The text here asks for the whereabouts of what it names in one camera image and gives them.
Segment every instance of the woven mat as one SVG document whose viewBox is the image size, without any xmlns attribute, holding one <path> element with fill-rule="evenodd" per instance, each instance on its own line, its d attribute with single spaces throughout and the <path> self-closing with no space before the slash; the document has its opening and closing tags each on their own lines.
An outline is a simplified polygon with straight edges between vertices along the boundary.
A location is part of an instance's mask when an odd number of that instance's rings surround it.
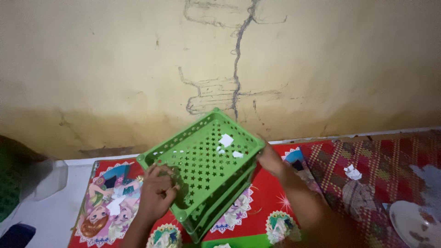
<svg viewBox="0 0 441 248">
<path fill-rule="evenodd" d="M 406 200 L 424 205 L 420 192 L 425 183 L 409 167 L 432 164 L 441 168 L 439 132 L 413 137 L 347 142 L 301 144 L 301 151 L 326 200 L 334 211 L 357 220 L 371 247 L 407 247 L 395 232 L 382 203 Z M 349 179 L 343 168 L 353 164 L 362 173 L 359 183 Z M 356 192 L 363 200 L 348 205 Z"/>
</svg>

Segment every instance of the stack of baskets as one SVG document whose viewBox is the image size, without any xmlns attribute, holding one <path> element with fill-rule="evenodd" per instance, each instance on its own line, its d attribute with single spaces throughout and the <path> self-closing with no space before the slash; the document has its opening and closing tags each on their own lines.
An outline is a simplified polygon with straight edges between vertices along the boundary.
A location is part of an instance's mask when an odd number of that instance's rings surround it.
<svg viewBox="0 0 441 248">
<path fill-rule="evenodd" d="M 234 139 L 224 147 L 219 140 Z M 171 139 L 140 154 L 137 161 L 146 169 L 156 162 L 177 171 L 181 186 L 170 210 L 193 242 L 204 234 L 250 185 L 256 154 L 265 143 L 248 133 L 218 108 Z M 234 157 L 233 152 L 243 154 Z"/>
</svg>

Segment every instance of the yellow wall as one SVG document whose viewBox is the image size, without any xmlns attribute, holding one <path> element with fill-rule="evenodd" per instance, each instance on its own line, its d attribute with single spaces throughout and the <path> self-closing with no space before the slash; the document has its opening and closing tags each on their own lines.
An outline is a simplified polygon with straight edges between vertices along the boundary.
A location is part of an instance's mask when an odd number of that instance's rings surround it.
<svg viewBox="0 0 441 248">
<path fill-rule="evenodd" d="M 214 106 L 233 118 L 236 109 L 269 140 L 439 125 L 440 9 L 436 0 L 0 1 L 0 134 L 81 158 L 151 147 Z"/>
</svg>

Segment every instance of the blonde hair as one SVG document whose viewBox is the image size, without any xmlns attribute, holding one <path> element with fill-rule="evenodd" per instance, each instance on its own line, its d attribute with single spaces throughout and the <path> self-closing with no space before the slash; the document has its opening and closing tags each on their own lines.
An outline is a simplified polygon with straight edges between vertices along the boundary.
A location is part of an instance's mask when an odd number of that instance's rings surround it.
<svg viewBox="0 0 441 248">
<path fill-rule="evenodd" d="M 97 220 L 97 222 L 95 222 L 95 224 L 90 222 L 89 219 L 85 219 L 84 222 L 81 224 L 80 231 L 85 237 L 92 238 L 95 235 L 97 235 L 101 231 L 101 229 L 103 229 L 103 227 L 107 224 L 108 220 L 109 220 L 108 215 Z"/>
<path fill-rule="evenodd" d="M 120 224 L 116 224 L 115 222 L 112 222 L 110 224 L 110 226 L 109 226 L 109 239 L 110 240 L 115 240 L 115 239 L 120 238 L 124 235 L 123 226 L 130 225 L 132 223 L 133 219 L 135 218 L 136 213 L 138 212 L 138 208 L 139 208 L 139 204 L 136 203 L 132 208 L 132 216 L 126 222 L 123 222 Z"/>
</svg>

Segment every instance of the white plate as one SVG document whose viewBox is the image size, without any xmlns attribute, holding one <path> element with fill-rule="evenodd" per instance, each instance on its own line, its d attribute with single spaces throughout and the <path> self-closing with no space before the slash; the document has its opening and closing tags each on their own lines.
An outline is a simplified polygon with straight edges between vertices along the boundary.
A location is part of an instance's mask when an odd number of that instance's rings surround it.
<svg viewBox="0 0 441 248">
<path fill-rule="evenodd" d="M 401 239 L 411 248 L 441 248 L 441 223 L 415 203 L 397 201 L 389 217 Z"/>
</svg>

